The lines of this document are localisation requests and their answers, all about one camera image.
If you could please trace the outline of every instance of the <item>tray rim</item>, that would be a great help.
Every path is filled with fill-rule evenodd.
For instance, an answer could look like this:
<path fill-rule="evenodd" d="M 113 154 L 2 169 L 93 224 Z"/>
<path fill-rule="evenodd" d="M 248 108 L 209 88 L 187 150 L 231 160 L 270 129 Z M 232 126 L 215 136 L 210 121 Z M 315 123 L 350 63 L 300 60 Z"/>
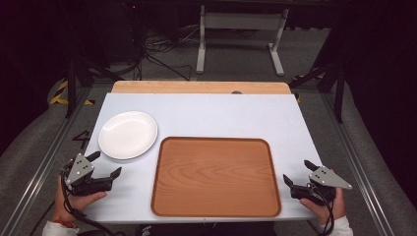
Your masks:
<path fill-rule="evenodd" d="M 274 214 L 271 215 L 218 215 L 218 214 L 201 214 L 201 215 L 192 215 L 192 214 L 164 214 L 164 213 L 159 213 L 157 212 L 157 210 L 155 209 L 155 190 L 156 190 L 156 181 L 157 181 L 157 177 L 158 177 L 158 173 L 159 173 L 159 164 L 161 161 L 161 148 L 163 147 L 163 145 L 166 142 L 169 142 L 171 140 L 227 140 L 227 141 L 257 141 L 257 142 L 261 142 L 263 143 L 268 150 L 268 161 L 269 161 L 269 165 L 270 168 L 272 170 L 272 182 L 274 183 L 273 187 L 274 187 L 274 192 L 275 192 L 275 196 L 276 196 L 276 202 L 277 202 L 277 210 Z M 232 137 L 227 137 L 227 138 L 223 138 L 223 137 L 182 137 L 182 136 L 169 136 L 166 137 L 162 140 L 162 142 L 160 143 L 159 146 L 159 153 L 158 153 L 158 160 L 157 160 L 157 164 L 156 164 L 156 172 L 155 172 L 155 176 L 154 176 L 154 180 L 153 180 L 153 187 L 152 187 L 152 196 L 151 196 L 151 201 L 150 201 L 150 208 L 151 211 L 156 215 L 156 216 L 162 216 L 162 217 L 226 217 L 226 218 L 232 218 L 232 217 L 238 217 L 238 218 L 275 218 L 277 216 L 280 215 L 281 211 L 282 211 L 282 203 L 281 203 L 281 198 L 280 198 L 280 193 L 279 193 L 279 188 L 278 188 L 278 181 L 276 179 L 276 174 L 275 174 L 275 168 L 273 165 L 273 159 L 272 159 L 272 154 L 270 152 L 270 146 L 269 143 L 261 138 L 232 138 Z"/>

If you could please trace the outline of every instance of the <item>wooden tray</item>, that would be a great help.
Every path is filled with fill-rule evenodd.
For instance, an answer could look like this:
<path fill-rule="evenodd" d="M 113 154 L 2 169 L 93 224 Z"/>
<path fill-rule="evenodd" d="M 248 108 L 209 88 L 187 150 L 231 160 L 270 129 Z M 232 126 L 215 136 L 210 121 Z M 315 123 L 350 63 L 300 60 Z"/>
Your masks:
<path fill-rule="evenodd" d="M 261 139 L 162 141 L 153 186 L 159 216 L 274 217 L 281 204 L 269 145 Z"/>

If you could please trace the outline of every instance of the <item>human hand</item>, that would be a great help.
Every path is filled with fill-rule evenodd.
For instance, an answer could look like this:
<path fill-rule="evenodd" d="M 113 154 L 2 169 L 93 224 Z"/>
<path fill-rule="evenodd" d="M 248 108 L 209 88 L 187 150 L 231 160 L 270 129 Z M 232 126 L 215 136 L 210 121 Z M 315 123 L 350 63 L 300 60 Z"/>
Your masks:
<path fill-rule="evenodd" d="M 317 216 L 320 225 L 324 225 L 328 222 L 329 212 L 326 206 L 316 205 L 308 199 L 301 199 L 300 204 L 308 208 L 312 213 L 314 213 Z M 332 212 L 334 220 L 342 218 L 346 215 L 342 189 L 336 188 L 336 197 L 330 205 L 333 205 Z"/>
<path fill-rule="evenodd" d="M 77 209 L 79 211 L 84 211 L 90 204 L 106 196 L 107 196 L 106 193 L 98 192 L 98 193 L 84 196 L 84 197 L 70 195 L 68 196 L 68 200 L 70 201 L 70 204 L 74 209 Z M 71 213 L 65 210 L 64 201 L 65 201 L 64 195 L 62 193 L 62 188 L 61 188 L 61 176 L 59 176 L 58 189 L 56 190 L 56 194 L 55 194 L 55 209 L 54 209 L 54 213 L 52 216 L 52 221 L 61 219 L 67 222 L 73 222 L 76 220 L 76 218 Z"/>

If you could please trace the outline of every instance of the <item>plate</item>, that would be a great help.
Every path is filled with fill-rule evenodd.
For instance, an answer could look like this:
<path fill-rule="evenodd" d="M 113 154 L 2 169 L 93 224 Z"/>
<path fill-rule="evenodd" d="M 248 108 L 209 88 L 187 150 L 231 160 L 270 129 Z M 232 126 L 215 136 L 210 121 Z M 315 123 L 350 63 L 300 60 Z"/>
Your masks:
<path fill-rule="evenodd" d="M 140 111 L 128 111 L 108 120 L 98 135 L 98 144 L 108 156 L 129 159 L 146 152 L 155 142 L 156 122 Z"/>

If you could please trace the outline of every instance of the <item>white sleeve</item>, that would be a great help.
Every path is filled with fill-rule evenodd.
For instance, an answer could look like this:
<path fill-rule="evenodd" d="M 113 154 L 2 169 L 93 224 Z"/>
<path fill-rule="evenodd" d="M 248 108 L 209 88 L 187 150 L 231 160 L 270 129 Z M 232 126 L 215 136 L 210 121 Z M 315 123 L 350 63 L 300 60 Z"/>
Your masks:
<path fill-rule="evenodd" d="M 334 221 L 334 227 L 329 236 L 353 236 L 353 230 L 349 227 L 349 221 L 346 216 Z"/>
<path fill-rule="evenodd" d="M 79 231 L 79 228 L 67 228 L 60 223 L 47 221 L 42 236 L 75 236 Z"/>

